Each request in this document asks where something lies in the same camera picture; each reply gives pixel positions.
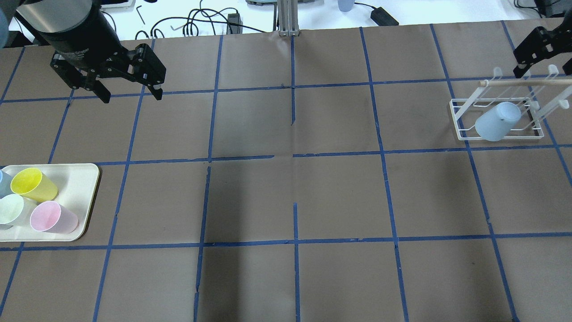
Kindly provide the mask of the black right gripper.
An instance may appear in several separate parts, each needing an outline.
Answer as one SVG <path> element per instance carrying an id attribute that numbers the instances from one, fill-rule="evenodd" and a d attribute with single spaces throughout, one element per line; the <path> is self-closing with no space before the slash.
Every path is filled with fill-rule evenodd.
<path id="1" fill-rule="evenodd" d="M 562 53 L 570 53 L 572 44 L 572 9 L 566 10 L 563 21 L 554 30 L 535 27 L 513 50 L 517 65 L 513 74 L 521 79 L 536 63 Z M 572 59 L 563 65 L 565 75 L 572 75 Z"/>

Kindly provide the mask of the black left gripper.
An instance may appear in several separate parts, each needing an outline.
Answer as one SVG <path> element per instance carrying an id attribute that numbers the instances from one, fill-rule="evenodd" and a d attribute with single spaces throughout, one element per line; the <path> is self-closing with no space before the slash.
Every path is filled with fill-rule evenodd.
<path id="1" fill-rule="evenodd" d="M 163 98 L 166 67 L 147 43 L 129 51 L 102 13 L 87 13 L 72 27 L 49 33 L 55 49 L 51 67 L 70 88 L 93 92 L 103 103 L 111 93 L 98 80 L 122 78 L 147 87 L 152 96 Z"/>

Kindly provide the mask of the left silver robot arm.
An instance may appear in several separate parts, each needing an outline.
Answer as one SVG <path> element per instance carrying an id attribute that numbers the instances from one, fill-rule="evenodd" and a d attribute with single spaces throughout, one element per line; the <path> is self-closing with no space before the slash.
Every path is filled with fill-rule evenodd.
<path id="1" fill-rule="evenodd" d="M 102 79 L 125 79 L 163 98 L 166 67 L 149 45 L 121 45 L 96 0 L 3 0 L 1 45 L 17 16 L 55 49 L 50 66 L 71 89 L 93 92 L 104 103 L 111 97 Z"/>

